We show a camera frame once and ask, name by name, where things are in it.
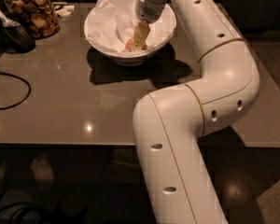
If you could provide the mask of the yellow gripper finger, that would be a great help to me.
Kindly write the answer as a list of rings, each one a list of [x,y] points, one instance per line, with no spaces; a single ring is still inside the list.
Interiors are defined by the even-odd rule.
[[[138,22],[135,26],[135,30],[133,34],[131,51],[142,49],[146,44],[146,40],[149,33],[150,33],[150,28],[148,23],[146,21]]]

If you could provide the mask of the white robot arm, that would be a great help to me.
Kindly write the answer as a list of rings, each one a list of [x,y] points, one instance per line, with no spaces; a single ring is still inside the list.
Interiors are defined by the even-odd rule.
[[[232,21],[213,0],[138,0],[155,21],[166,1],[190,41],[201,78],[144,96],[133,135],[158,224],[228,224],[198,147],[200,137],[242,118],[259,93],[259,70]]]

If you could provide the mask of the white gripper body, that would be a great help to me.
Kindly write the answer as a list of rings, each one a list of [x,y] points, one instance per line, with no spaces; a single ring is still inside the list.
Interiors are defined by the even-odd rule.
[[[154,23],[164,10],[167,0],[137,0],[135,14],[138,20]]]

